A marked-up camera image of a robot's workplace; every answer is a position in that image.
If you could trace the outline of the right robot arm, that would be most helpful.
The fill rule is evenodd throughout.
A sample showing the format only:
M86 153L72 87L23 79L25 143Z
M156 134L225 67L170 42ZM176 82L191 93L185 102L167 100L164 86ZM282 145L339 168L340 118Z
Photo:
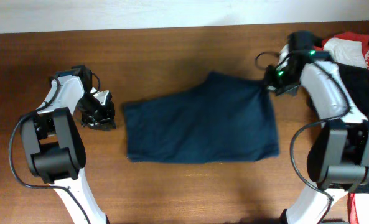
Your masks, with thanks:
M307 157L305 188L281 223L323 223L347 194L369 195L369 69L340 62L326 43L300 30L287 38L264 82L276 95L304 88L320 133Z

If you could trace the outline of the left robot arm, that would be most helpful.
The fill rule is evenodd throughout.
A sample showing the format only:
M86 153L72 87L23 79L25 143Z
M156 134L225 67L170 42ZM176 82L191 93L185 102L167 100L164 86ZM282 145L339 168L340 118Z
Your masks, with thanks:
M84 65L57 72L42 104L20 118L14 127L22 139L27 165L43 185L18 183L30 189L52 189L62 200L74 223L109 223L98 206L85 175L86 152L73 114L93 130L116 129L110 91L93 86L96 78Z

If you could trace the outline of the navy blue shorts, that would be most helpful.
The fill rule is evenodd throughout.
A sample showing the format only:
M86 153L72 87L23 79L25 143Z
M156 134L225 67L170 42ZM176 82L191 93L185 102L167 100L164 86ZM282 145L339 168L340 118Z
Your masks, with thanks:
M123 105L133 162L254 162L279 154L274 110L261 80L210 72L173 95Z

